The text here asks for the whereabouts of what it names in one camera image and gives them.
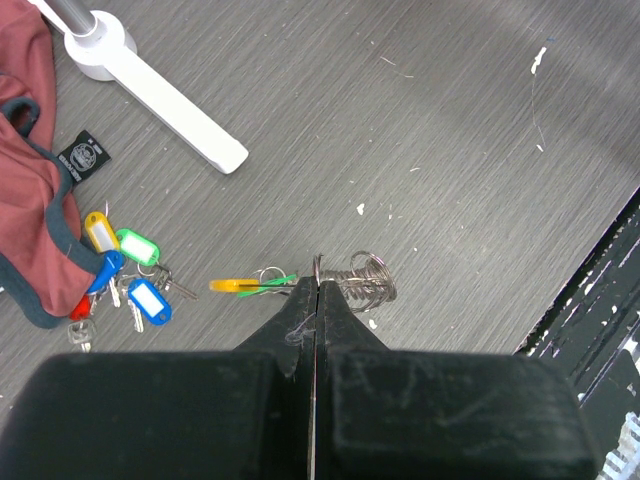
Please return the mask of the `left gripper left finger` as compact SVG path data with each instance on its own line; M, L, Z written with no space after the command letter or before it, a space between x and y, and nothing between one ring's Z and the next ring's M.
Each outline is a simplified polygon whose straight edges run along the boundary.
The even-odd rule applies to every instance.
M304 479L310 375L296 330L302 279L230 351L61 354L43 362L1 435L5 479Z

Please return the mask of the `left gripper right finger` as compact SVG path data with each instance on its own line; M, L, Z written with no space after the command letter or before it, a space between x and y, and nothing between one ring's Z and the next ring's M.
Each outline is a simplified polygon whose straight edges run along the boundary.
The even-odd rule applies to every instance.
M592 479L597 448L549 364L520 355L393 350L318 290L319 479Z

